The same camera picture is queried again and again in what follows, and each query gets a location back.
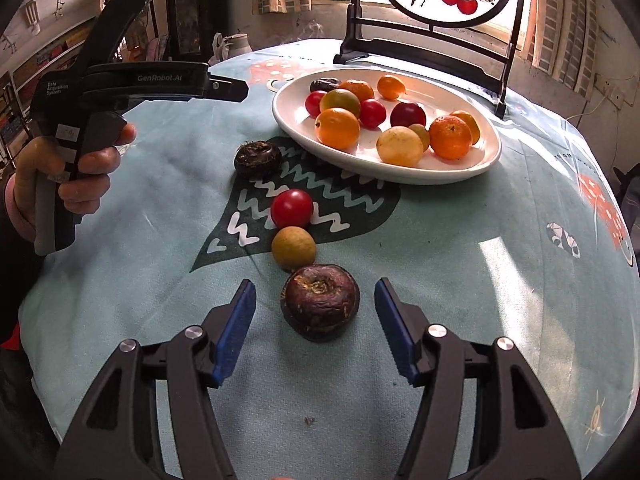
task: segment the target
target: table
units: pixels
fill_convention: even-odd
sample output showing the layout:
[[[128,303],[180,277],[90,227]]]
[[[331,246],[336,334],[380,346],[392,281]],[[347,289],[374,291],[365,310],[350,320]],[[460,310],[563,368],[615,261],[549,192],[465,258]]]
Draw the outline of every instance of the table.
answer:
[[[257,287],[254,321],[234,375],[211,392],[238,477],[392,478],[420,390],[398,375],[374,311],[374,284],[388,276],[401,298],[460,337],[511,337],[586,474],[636,403],[640,298],[628,234],[586,142],[514,92],[501,121],[465,82],[374,57],[364,64],[458,88],[490,116],[503,153],[488,173],[449,186],[399,186],[343,172],[284,136],[267,86],[330,65],[338,48],[338,41],[308,40],[213,67],[250,82],[242,104],[146,102],[127,114],[138,138],[100,211],[84,218],[71,248],[47,258],[20,312],[52,427],[65,433],[119,341],[167,340],[249,278]],[[274,139],[287,164],[251,186],[234,180],[232,161],[242,142],[255,139]],[[360,285],[357,318],[329,344],[303,340],[280,313],[287,275],[268,253],[274,231],[267,208],[283,185],[309,190],[326,216],[312,228],[318,262],[345,267]],[[470,382],[457,474],[470,449],[473,390]],[[164,459],[176,474],[162,384],[158,396]]]

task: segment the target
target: hand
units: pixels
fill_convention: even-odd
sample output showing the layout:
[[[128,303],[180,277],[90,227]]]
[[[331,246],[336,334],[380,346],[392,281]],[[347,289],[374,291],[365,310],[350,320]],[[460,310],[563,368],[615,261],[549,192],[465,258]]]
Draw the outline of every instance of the hand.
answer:
[[[133,124],[126,124],[116,145],[129,144],[136,138]],[[91,215],[98,211],[100,198],[107,192],[113,173],[120,165],[120,153],[113,146],[99,152],[87,153],[78,161],[78,171],[86,178],[61,184],[58,189],[65,207],[72,213]],[[36,174],[38,171],[57,176],[65,169],[65,161],[56,145],[47,137],[36,137],[20,152],[15,169],[15,205],[32,226],[35,225]]]

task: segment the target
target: silver bolt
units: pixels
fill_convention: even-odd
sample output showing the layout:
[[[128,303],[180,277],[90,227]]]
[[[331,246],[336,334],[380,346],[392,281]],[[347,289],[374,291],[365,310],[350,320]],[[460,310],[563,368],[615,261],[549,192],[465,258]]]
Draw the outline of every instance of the silver bolt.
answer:
[[[433,337],[444,337],[447,335],[447,329],[442,325],[431,325],[429,327],[429,334]]]
[[[120,351],[124,353],[131,352],[132,350],[135,349],[135,347],[136,347],[136,342],[133,341],[133,339],[125,339],[118,346],[118,348],[120,348]]]
[[[203,333],[202,327],[197,325],[190,326],[184,331],[184,335],[189,339],[197,339],[202,336]]]
[[[498,339],[498,346],[504,351],[509,351],[514,347],[513,341],[508,337],[501,337]]]

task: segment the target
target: black handheld device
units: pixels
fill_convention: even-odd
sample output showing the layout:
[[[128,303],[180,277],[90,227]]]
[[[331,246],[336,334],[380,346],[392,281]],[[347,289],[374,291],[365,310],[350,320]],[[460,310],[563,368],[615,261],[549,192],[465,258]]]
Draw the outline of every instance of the black handheld device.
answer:
[[[63,182],[82,178],[78,160],[112,146],[126,121],[119,111],[130,100],[204,98],[242,102],[245,81],[209,74],[206,63],[160,61],[115,63],[117,47],[148,0],[110,0],[68,70],[45,74],[31,101],[39,134],[56,139],[65,159],[62,175],[38,174],[35,251],[44,256],[69,247],[80,217],[58,195]]]

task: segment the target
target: white oval plate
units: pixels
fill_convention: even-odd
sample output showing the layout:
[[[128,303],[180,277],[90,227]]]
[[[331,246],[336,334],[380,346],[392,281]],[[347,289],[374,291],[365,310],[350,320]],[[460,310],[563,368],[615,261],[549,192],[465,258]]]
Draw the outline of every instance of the white oval plate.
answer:
[[[380,77],[389,73],[400,78],[407,88],[400,100],[418,103],[424,109],[427,128],[437,117],[455,110],[466,110],[475,117],[480,127],[478,143],[463,158],[452,162],[438,158],[431,148],[424,152],[416,168],[403,168],[382,162],[376,151],[376,141],[379,134],[391,126],[388,117],[398,101],[382,100],[376,91],[376,99],[385,105],[387,115],[387,120],[378,129],[361,129],[358,144],[349,152],[341,152],[321,144],[314,131],[316,121],[305,108],[311,82],[321,77],[335,77],[343,81],[359,79],[376,89]],[[280,127],[307,151],[344,170],[388,182],[423,186],[460,182],[484,173],[496,163],[502,152],[502,143],[494,126],[461,94],[424,79],[377,68],[334,68],[294,79],[280,88],[271,108]]]

